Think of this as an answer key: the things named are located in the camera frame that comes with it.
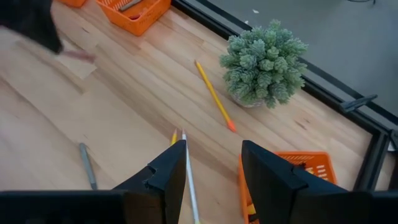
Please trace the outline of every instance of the orange basket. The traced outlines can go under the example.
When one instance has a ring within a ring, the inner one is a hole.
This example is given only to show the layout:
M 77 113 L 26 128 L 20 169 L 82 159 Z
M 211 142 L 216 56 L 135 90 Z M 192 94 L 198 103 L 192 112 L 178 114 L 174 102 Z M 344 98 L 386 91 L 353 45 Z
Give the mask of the orange basket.
M 294 165 L 305 163 L 305 170 L 310 170 L 314 175 L 333 184 L 337 184 L 335 171 L 333 170 L 330 157 L 326 152 L 275 152 L 275 154 Z M 246 185 L 246 179 L 244 178 L 241 155 L 239 155 L 238 169 L 243 219 L 244 224 L 249 224 L 248 206 L 252 204 L 252 200 L 248 186 Z
M 171 0 L 142 0 L 126 11 L 119 12 L 119 8 L 130 1 L 96 0 L 112 23 L 137 36 L 142 35 L 171 5 Z
M 85 1 L 86 0 L 58 0 L 58 2 L 62 2 L 71 7 L 81 7 Z

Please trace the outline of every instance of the yellow pencil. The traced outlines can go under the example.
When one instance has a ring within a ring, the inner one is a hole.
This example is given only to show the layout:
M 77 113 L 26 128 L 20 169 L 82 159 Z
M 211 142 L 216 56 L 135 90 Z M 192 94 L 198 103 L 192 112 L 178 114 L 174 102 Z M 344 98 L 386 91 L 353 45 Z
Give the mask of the yellow pencil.
M 174 130 L 170 146 L 174 145 L 174 143 L 176 143 L 176 142 L 177 142 L 177 128 Z
M 232 122 L 231 118 L 229 118 L 228 113 L 224 109 L 224 106 L 221 104 L 221 101 L 218 99 L 216 92 L 214 91 L 213 85 L 211 85 L 209 79 L 206 76 L 205 71 L 203 71 L 203 68 L 201 67 L 199 62 L 195 61 L 195 65 L 197 66 L 200 75 L 202 76 L 203 80 L 205 81 L 207 88 L 210 90 L 211 95 L 213 96 L 214 100 L 216 101 L 218 108 L 220 109 L 221 113 L 223 114 L 229 129 L 233 132 L 236 132 L 235 124 Z

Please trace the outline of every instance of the black clamp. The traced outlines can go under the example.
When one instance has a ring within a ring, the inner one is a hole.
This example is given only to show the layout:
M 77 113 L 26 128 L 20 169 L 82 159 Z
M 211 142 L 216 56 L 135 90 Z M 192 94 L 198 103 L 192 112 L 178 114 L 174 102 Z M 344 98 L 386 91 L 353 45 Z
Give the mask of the black clamp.
M 377 98 L 376 94 L 364 96 L 357 100 L 342 102 L 342 103 L 340 103 L 339 108 L 343 113 L 349 113 L 351 111 L 354 111 L 354 110 L 360 108 L 361 106 L 366 105 L 367 103 L 369 103 L 370 101 L 372 101 L 376 98 Z

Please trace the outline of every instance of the pencil eraser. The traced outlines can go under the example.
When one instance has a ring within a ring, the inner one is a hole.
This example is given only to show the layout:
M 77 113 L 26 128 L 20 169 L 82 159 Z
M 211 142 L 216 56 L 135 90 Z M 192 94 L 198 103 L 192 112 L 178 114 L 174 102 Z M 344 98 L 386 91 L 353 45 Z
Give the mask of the pencil eraser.
M 228 121 L 228 128 L 231 131 L 236 132 L 235 124 L 232 121 Z

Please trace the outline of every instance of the potted plant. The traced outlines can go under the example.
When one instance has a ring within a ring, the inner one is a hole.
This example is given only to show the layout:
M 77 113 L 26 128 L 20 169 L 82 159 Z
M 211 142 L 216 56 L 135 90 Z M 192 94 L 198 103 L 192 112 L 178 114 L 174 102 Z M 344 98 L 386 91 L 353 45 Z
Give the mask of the potted plant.
M 227 90 L 245 107 L 265 103 L 274 108 L 289 102 L 295 91 L 304 86 L 301 77 L 306 65 L 297 61 L 307 51 L 307 44 L 280 27 L 277 20 L 267 29 L 255 27 L 228 40 L 228 54 L 220 56 Z

